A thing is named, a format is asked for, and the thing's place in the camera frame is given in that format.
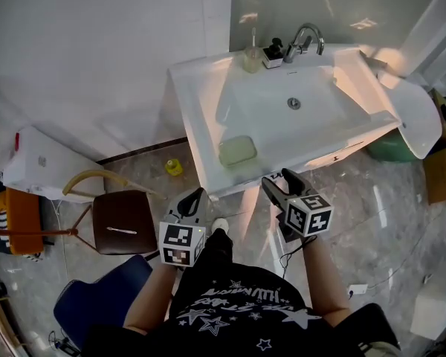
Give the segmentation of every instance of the blue chair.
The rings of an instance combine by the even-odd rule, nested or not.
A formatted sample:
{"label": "blue chair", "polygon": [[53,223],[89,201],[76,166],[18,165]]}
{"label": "blue chair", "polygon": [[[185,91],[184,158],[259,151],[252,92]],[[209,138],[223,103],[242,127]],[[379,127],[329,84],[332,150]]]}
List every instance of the blue chair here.
{"label": "blue chair", "polygon": [[151,272],[146,258],[135,255],[94,283],[72,280],[58,297],[54,317],[81,350],[91,325],[124,324]]}

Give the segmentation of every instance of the chair seat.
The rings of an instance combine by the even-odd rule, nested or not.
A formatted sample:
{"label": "chair seat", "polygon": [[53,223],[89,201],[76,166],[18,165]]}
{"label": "chair seat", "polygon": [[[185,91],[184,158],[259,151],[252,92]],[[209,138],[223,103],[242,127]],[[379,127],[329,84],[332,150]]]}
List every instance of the chair seat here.
{"label": "chair seat", "polygon": [[100,254],[145,254],[157,250],[154,222],[144,192],[124,190],[103,194],[94,199],[92,211],[94,241]]}
{"label": "chair seat", "polygon": [[73,280],[58,297],[54,317],[71,341],[82,349],[92,325],[124,324],[129,307],[151,272],[147,261],[135,255],[97,282]]}

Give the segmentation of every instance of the drain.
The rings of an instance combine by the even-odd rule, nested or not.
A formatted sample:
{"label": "drain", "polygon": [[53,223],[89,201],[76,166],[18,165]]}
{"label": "drain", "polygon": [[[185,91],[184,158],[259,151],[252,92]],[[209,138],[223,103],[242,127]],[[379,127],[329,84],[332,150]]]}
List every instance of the drain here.
{"label": "drain", "polygon": [[300,101],[297,98],[289,98],[288,106],[290,109],[298,110],[300,109]]}

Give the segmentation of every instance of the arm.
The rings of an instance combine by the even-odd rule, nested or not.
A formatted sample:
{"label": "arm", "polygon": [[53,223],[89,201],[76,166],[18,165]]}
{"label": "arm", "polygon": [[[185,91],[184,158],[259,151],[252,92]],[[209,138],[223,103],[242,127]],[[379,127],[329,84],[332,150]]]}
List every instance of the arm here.
{"label": "arm", "polygon": [[304,248],[312,308],[333,327],[351,311],[346,289],[324,241],[318,237]]}
{"label": "arm", "polygon": [[124,328],[146,335],[164,322],[172,295],[177,268],[159,265],[151,274],[139,295],[127,311]]}

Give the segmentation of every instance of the soap dispenser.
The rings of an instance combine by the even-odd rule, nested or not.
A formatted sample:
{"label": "soap dispenser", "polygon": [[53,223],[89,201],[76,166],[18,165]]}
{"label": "soap dispenser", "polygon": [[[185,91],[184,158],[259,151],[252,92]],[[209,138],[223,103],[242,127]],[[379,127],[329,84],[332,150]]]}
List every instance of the soap dispenser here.
{"label": "soap dispenser", "polygon": [[262,49],[262,63],[266,68],[279,68],[282,65],[282,41],[277,37],[272,39],[272,45]]}
{"label": "soap dispenser", "polygon": [[252,46],[248,46],[245,49],[245,58],[243,61],[243,69],[248,73],[256,73],[261,66],[261,49],[256,47],[256,28],[251,31],[251,37],[253,40]]}

